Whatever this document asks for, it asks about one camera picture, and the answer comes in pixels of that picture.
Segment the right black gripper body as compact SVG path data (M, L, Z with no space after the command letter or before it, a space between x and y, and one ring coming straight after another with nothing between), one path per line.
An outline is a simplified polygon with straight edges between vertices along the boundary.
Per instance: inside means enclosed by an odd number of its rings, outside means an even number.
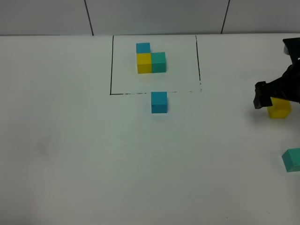
M290 65L284 74L271 82L271 97L300 102L300 64Z

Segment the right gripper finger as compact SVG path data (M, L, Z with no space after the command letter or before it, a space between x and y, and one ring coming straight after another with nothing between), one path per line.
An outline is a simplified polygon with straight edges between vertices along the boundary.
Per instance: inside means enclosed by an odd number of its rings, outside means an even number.
M255 109L272 106L271 97L265 90L266 85L265 81L255 84L255 98L253 100Z

